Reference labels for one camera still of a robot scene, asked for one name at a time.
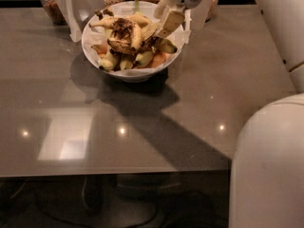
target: bowl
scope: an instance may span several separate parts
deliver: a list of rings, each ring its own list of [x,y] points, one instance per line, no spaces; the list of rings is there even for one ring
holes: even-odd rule
[[[158,20],[154,18],[153,13],[157,5],[140,1],[140,11],[145,16],[150,18],[153,22]],[[115,16],[127,16],[135,12],[135,2],[122,2],[119,4],[112,5],[111,8],[114,10]],[[89,23],[98,21],[99,18],[97,15],[94,15],[88,23],[85,25],[83,35],[82,35],[82,47],[87,60],[99,68],[99,56],[96,51],[91,48],[92,45],[106,45],[106,36],[104,28],[90,28]],[[126,69],[119,71],[105,71],[101,70],[102,73],[105,73],[111,77],[123,80],[129,83],[137,83],[148,80],[153,75],[161,72],[171,65],[181,53],[182,47],[184,45],[183,28],[180,26],[176,31],[174,31],[168,39],[172,40],[174,44],[178,47],[178,51],[175,54],[168,54],[167,59],[163,64],[155,68],[139,68],[139,69]]]

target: countertop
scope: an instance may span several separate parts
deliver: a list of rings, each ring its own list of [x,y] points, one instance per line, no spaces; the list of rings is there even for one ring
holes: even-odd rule
[[[0,177],[227,170],[263,106],[295,94],[256,6],[218,6],[166,71],[92,66],[41,8],[0,9]]]

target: gray countertop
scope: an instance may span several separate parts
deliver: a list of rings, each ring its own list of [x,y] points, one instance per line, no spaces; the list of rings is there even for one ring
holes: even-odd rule
[[[0,177],[224,170],[260,108],[295,94],[256,6],[218,6],[166,71],[93,67],[43,9],[0,9]]]

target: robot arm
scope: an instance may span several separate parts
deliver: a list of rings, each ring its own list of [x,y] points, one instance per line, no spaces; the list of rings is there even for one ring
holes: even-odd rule
[[[197,7],[202,0],[161,0],[155,9],[154,17],[161,19],[156,35],[169,36],[185,20],[185,11]]]

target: dark floor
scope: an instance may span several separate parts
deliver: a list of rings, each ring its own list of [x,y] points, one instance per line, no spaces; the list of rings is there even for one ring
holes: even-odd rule
[[[31,178],[0,203],[0,227],[228,227],[229,172],[90,177],[103,184],[99,214],[85,209],[85,176]]]

